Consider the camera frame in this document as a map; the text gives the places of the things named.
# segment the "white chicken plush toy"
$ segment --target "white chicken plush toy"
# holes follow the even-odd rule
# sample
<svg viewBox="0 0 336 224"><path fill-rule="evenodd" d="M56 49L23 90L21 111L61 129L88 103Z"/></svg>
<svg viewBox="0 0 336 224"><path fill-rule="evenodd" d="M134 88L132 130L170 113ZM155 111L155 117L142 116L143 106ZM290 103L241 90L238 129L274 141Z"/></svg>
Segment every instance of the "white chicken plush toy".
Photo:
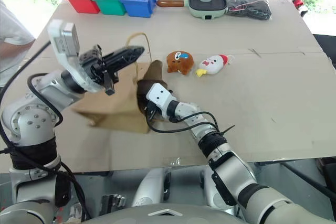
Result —
<svg viewBox="0 0 336 224"><path fill-rule="evenodd" d="M228 63L226 55L215 55L203 60L196 71L198 77L204 74L216 74Z"/></svg>

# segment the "teddy bear plush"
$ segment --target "teddy bear plush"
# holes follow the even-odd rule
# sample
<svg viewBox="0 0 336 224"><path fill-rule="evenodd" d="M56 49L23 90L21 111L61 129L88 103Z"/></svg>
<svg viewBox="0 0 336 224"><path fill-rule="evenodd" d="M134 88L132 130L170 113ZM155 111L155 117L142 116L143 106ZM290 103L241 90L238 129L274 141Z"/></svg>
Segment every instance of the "teddy bear plush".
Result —
<svg viewBox="0 0 336 224"><path fill-rule="evenodd" d="M188 74L194 65L194 59L188 52L174 51L167 56L168 73L180 72Z"/></svg>

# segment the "brown paper bag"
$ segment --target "brown paper bag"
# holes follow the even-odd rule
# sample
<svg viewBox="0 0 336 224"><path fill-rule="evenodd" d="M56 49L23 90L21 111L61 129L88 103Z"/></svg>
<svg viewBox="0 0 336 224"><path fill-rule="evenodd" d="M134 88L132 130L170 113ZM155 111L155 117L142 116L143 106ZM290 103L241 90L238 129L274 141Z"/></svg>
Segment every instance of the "brown paper bag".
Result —
<svg viewBox="0 0 336 224"><path fill-rule="evenodd" d="M147 133L149 128L141 113L146 106L145 95L151 85L162 82L162 62L154 61L135 64L118 72L119 82L115 94L108 96L104 91L86 93L72 109L90 119L90 125L113 130Z"/></svg>

